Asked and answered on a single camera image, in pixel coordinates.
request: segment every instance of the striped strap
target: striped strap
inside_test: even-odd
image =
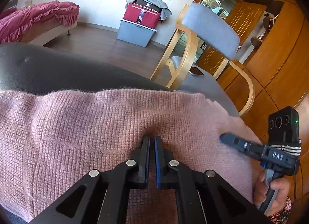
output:
[[[294,156],[300,156],[301,146],[291,146],[291,145],[270,145],[278,150],[284,151],[288,154],[292,154]]]

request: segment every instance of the black leather seat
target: black leather seat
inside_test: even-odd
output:
[[[23,43],[0,44],[0,89],[45,95],[137,88],[171,91],[138,74],[71,53]]]

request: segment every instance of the red storage bag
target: red storage bag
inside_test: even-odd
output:
[[[123,19],[154,29],[159,22],[160,15],[155,10],[130,3]]]

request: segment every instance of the floral sleeve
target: floral sleeve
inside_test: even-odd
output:
[[[269,216],[269,218],[274,224],[287,224],[288,214],[290,213],[291,209],[292,209],[292,202],[291,199],[288,198],[284,209],[282,209],[278,213]]]

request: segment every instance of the camera lens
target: camera lens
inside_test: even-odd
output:
[[[282,126],[282,118],[278,117],[276,118],[276,121],[275,121],[275,127],[280,128],[281,126]]]
[[[269,122],[269,129],[273,129],[274,126],[275,126],[275,122],[273,120],[271,120]]]
[[[288,114],[284,117],[284,124],[285,125],[289,124],[289,115]]]

